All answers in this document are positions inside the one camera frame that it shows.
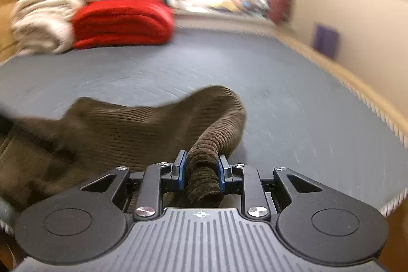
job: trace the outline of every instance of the white folded towel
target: white folded towel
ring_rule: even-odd
[[[85,0],[19,0],[11,15],[18,55],[61,53],[72,48],[70,20]]]
[[[18,55],[61,53],[72,48],[72,24],[53,15],[27,15],[14,25]]]
[[[19,0],[11,13],[11,28],[13,29],[15,21],[34,13],[53,14],[71,20],[76,11],[85,4],[84,0]]]

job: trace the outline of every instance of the corduroy fabric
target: corduroy fabric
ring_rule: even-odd
[[[218,206],[218,155],[231,154],[245,119],[238,96],[222,86],[158,107],[81,98],[59,120],[21,119],[32,132],[74,152],[73,163],[39,150],[13,131],[1,139],[0,197],[21,210],[118,165],[138,172],[153,163],[171,163],[184,149],[189,151],[186,189],[174,204]]]

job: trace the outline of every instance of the red folded blanket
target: red folded blanket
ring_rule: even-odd
[[[173,11],[162,0],[103,0],[81,8],[73,20],[77,49],[166,43]]]

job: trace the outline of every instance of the clothing pile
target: clothing pile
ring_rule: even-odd
[[[167,0],[19,0],[10,23],[17,55],[161,44],[173,27]]]
[[[70,20],[84,0],[19,0],[11,14],[17,53],[61,53],[72,48]]]

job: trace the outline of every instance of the metal screw head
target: metal screw head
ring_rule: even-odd
[[[151,206],[141,206],[136,209],[136,214],[139,217],[150,217],[156,213],[156,210]]]
[[[248,209],[248,213],[252,217],[258,218],[258,217],[266,216],[268,214],[268,209],[264,208],[263,206],[254,206]]]

